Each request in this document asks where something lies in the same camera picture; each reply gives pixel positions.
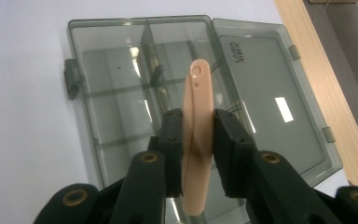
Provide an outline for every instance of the white table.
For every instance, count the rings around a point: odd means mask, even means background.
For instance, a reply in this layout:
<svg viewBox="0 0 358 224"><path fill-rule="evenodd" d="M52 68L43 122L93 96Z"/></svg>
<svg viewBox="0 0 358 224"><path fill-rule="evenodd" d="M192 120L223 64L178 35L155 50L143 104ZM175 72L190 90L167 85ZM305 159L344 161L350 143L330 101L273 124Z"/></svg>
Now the white table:
<svg viewBox="0 0 358 224"><path fill-rule="evenodd" d="M63 61L73 19L209 15L282 23L273 0L0 1L0 223L30 223L59 189L96 185L85 120L69 101ZM342 171L321 184L334 192Z"/></svg>

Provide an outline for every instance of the wooden surface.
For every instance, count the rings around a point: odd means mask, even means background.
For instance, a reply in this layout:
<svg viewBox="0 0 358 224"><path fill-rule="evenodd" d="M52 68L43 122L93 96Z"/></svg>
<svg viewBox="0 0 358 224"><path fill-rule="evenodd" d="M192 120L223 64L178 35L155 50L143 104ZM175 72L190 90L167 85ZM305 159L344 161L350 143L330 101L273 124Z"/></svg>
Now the wooden surface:
<svg viewBox="0 0 358 224"><path fill-rule="evenodd" d="M302 0L275 0L282 22L301 55L327 124L337 139L344 171L358 186L358 127Z"/></svg>

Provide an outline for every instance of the beige oval piece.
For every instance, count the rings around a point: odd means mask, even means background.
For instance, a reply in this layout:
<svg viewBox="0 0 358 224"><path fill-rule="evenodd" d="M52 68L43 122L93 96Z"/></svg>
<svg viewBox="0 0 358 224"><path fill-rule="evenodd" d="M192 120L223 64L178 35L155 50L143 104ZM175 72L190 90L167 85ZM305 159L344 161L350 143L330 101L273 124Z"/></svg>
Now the beige oval piece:
<svg viewBox="0 0 358 224"><path fill-rule="evenodd" d="M213 90L209 64L194 61L186 76L183 103L183 209L199 215L205 206L213 146Z"/></svg>

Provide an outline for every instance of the beige plastic part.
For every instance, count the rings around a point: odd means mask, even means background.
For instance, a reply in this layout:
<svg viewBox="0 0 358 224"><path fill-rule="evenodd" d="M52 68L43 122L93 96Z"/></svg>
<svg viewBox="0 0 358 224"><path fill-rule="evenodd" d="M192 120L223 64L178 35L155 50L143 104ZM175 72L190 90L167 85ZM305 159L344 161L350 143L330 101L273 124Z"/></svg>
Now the beige plastic part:
<svg viewBox="0 0 358 224"><path fill-rule="evenodd" d="M211 175L213 146L213 90L209 64L194 61L186 76L183 103L183 209L202 213Z"/></svg>

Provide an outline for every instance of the clamp jaw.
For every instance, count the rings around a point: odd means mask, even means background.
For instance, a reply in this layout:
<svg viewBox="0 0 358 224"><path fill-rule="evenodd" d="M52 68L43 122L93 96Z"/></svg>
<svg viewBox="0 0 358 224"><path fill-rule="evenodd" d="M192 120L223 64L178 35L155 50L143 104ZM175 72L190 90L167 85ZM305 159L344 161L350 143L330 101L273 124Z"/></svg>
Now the clamp jaw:
<svg viewBox="0 0 358 224"><path fill-rule="evenodd" d="M252 223L358 223L358 187L336 198L310 188L280 154L257 151L231 113L213 113L213 156L230 198L246 198ZM182 113L164 114L161 135L132 158L125 178L98 191L74 184L58 191L35 223L164 223L165 199L181 191Z"/></svg>

